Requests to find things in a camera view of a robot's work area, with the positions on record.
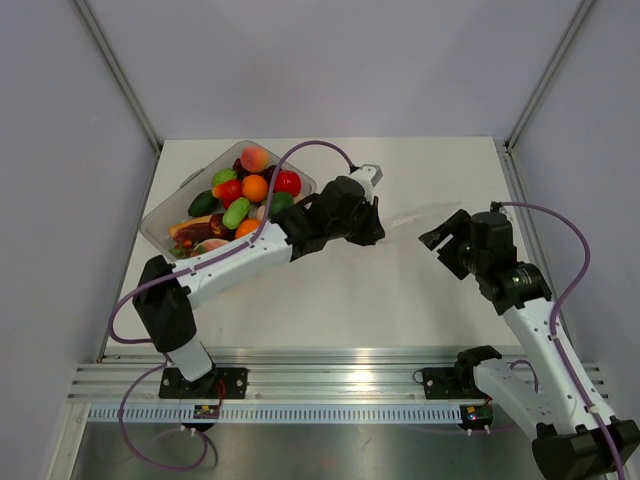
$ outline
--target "cable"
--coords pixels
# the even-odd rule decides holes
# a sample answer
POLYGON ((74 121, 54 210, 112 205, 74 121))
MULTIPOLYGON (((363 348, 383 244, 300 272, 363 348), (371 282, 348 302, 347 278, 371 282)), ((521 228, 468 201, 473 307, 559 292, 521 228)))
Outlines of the cable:
POLYGON ((538 393, 538 388, 540 387, 540 381, 538 380, 538 375, 536 375, 536 371, 533 369, 533 365, 531 365, 531 362, 529 360, 525 360, 524 358, 521 358, 519 360, 513 361, 509 366, 509 368, 513 370, 518 365, 526 365, 531 369, 531 373, 533 373, 533 389, 536 391, 536 393, 538 393))
MULTIPOLYGON (((311 145, 320 145, 320 146, 328 147, 328 148, 331 148, 331 149, 335 150, 336 152, 338 152, 342 156, 342 158, 345 159, 345 161, 347 162, 347 165, 349 165, 350 169, 355 168, 353 162, 351 161, 349 156, 345 153, 345 151, 342 150, 337 145, 334 145, 333 143, 325 142, 324 140, 307 140, 305 142, 301 142, 298 145, 295 145, 295 146, 291 147, 282 156, 282 158, 280 158, 280 161, 276 164, 276 168, 273 170, 273 175, 271 176, 271 182, 269 183, 269 191, 268 191, 268 194, 267 194, 267 202, 266 202, 266 206, 265 206, 265 212, 268 212, 270 210, 270 208, 271 208, 271 201, 273 199, 273 189, 274 189, 275 184, 276 184, 276 177, 278 176, 278 173, 280 172, 280 169, 282 168, 282 165, 284 164, 284 162, 287 161, 287 159, 293 153, 297 152, 301 148, 308 147, 308 146, 311 146, 311 145)), ((228 251, 226 251, 226 252, 224 252, 224 253, 222 253, 222 254, 220 254, 218 256, 215 256, 213 258, 205 260, 204 262, 198 263, 193 267, 193 270, 197 271, 197 270, 200 270, 202 268, 205 268, 205 267, 208 267, 210 265, 213 265, 214 263, 220 262, 220 261, 224 260, 225 258, 229 258, 231 255, 234 255, 234 254, 244 250, 245 248, 249 247, 253 243, 255 243, 255 241, 258 240, 258 238, 260 237, 260 234, 264 230, 264 227, 266 226, 267 222, 269 221, 268 217, 269 217, 268 215, 264 215, 262 217, 262 221, 260 222, 260 226, 256 230, 256 233, 251 236, 249 242, 245 241, 245 242, 241 243, 240 245, 238 245, 237 247, 232 248, 231 250, 228 250, 228 251)), ((116 333, 115 327, 114 327, 116 315, 118 314, 118 312, 124 306, 125 303, 127 303, 131 298, 135 297, 139 293, 142 293, 145 290, 150 289, 151 287, 155 287, 156 285, 159 285, 161 283, 167 282, 169 280, 174 280, 176 278, 182 277, 183 275, 186 275, 186 274, 191 273, 191 272, 192 272, 192 270, 190 268, 184 268, 182 270, 178 270, 177 272, 172 272, 169 275, 164 275, 162 277, 156 278, 155 280, 151 280, 150 282, 143 283, 142 285, 139 285, 137 288, 135 288, 134 290, 132 290, 129 293, 127 293, 124 297, 122 297, 118 301, 118 303, 116 303, 116 306, 114 307, 114 309, 112 310, 111 314, 109 315, 109 321, 108 321, 109 336, 113 340, 115 340, 116 342, 122 343, 122 344, 125 344, 125 345, 138 345, 138 344, 142 344, 142 343, 153 343, 153 341, 150 338, 127 339, 127 338, 120 337, 116 333)))
POLYGON ((562 304, 565 302, 567 297, 575 290, 575 288, 578 286, 582 278, 585 276, 585 274, 587 273, 587 269, 589 268, 589 264, 591 263, 591 248, 589 247, 589 242, 587 242, 587 239, 585 238, 583 233, 580 231, 580 229, 576 225, 573 224, 573 222, 571 222, 568 218, 564 217, 563 215, 560 215, 558 212, 555 212, 554 210, 551 210, 546 207, 541 207, 539 205, 534 205, 531 203, 524 203, 524 202, 499 202, 499 205, 504 207, 528 208, 531 210, 537 210, 539 212, 543 212, 548 215, 551 215, 552 217, 555 217, 561 222, 563 222, 571 230, 573 230, 573 232, 580 239, 580 243, 582 243, 582 247, 584 249, 584 263, 582 264, 582 268, 580 269, 576 277, 569 284, 566 290, 562 292, 562 295, 560 295, 555 305, 553 306, 551 310, 551 315, 549 318, 549 330, 551 333, 551 338, 553 339, 553 343, 556 347, 556 350, 558 351, 558 355, 560 355, 560 358, 562 359, 562 363, 567 369, 567 372, 569 373, 569 376, 571 377, 571 380, 573 381, 574 385, 578 389, 578 392, 580 393, 580 397, 582 397, 582 401, 585 403, 587 408, 591 411, 593 418, 595 419, 596 423, 598 424, 598 427, 600 427, 600 430, 604 435, 604 438, 607 442, 609 450, 611 451, 611 456, 613 457, 613 461, 616 465, 616 472, 618 473, 618 479, 625 480, 624 465, 622 463, 622 458, 620 458, 620 453, 618 452, 618 449, 613 440, 613 437, 611 436, 611 433, 609 433, 609 430, 607 429, 607 426, 605 425, 604 420, 602 419, 602 416, 600 415, 600 413, 598 413, 593 408, 595 407, 595 403, 593 403, 593 401, 589 397, 589 394, 587 393, 587 390, 584 388, 584 385, 582 385, 582 382, 580 381, 580 377, 578 376, 578 373, 573 368, 573 365, 571 365, 571 361, 569 360, 569 356, 567 355, 567 352, 564 346, 562 345, 562 342, 556 336, 558 331, 558 326, 556 325, 556 319, 560 314, 560 308, 562 307, 562 304))
MULTIPOLYGON (((140 452, 135 447, 135 445, 129 438, 129 434, 127 433, 127 429, 124 424, 124 407, 127 403, 127 399, 131 395, 131 392, 133 392, 133 389, 136 388, 136 386, 138 386, 140 382, 142 382, 142 380, 147 378, 149 375, 151 375, 154 372, 157 372, 158 370, 162 370, 166 366, 167 366, 167 363, 165 362, 156 367, 151 368, 150 370, 147 370, 145 373, 140 375, 140 377, 135 382, 131 384, 131 386, 127 389, 126 393, 124 394, 124 397, 122 397, 122 401, 120 402, 120 408, 118 409, 118 426, 120 427, 120 433, 122 433, 122 438, 124 440, 124 443, 127 445, 129 450, 135 457, 137 457, 138 459, 142 460, 144 463, 147 463, 148 465, 151 465, 153 467, 160 468, 162 470, 168 470, 171 472, 183 473, 183 472, 188 472, 190 470, 193 470, 194 468, 198 468, 204 461, 205 457, 207 456, 207 451, 209 449, 209 441, 208 441, 208 437, 204 433, 198 432, 197 430, 192 430, 192 433, 195 433, 200 437, 200 439, 202 440, 202 445, 204 446, 202 450, 202 455, 200 455, 200 458, 198 458, 198 460, 196 460, 191 465, 187 465, 186 467, 176 467, 172 465, 163 465, 162 463, 158 463, 146 457, 145 455, 143 455, 142 452, 140 452)), ((173 431, 180 432, 182 431, 182 428, 174 428, 174 429, 168 430, 167 432, 173 432, 173 431)))

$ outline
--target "black mounting plate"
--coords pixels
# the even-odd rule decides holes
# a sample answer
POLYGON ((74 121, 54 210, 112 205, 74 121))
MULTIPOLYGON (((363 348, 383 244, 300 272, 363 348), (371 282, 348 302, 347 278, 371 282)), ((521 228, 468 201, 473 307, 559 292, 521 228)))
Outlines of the black mounting plate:
POLYGON ((246 368, 217 367, 215 380, 206 392, 196 392, 191 382, 185 380, 176 367, 167 367, 162 372, 160 398, 180 400, 217 400, 216 384, 222 381, 225 387, 225 400, 243 400, 247 392, 249 370, 246 368))
POLYGON ((418 372, 422 373, 422 382, 418 383, 424 387, 427 400, 486 400, 489 398, 479 390, 463 389, 456 380, 453 367, 428 367, 416 371, 416 374, 418 372))

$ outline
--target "gray wall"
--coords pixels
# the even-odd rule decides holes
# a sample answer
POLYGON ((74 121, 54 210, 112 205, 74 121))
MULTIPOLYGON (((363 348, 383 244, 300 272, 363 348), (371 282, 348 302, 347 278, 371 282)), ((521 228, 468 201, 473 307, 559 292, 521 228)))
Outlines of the gray wall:
POLYGON ((578 0, 91 0, 164 138, 506 136, 578 0))
MULTIPOLYGON (((620 416, 640 422, 638 25, 637 0, 596 6, 516 153, 530 200, 575 220, 591 243, 591 270, 566 314, 582 358, 602 363, 620 416)), ((554 220, 536 214, 536 225, 564 288, 581 265, 579 243, 554 220)))
POLYGON ((154 159, 70 2, 1 2, 0 65, 0 476, 33 480, 103 339, 154 159))

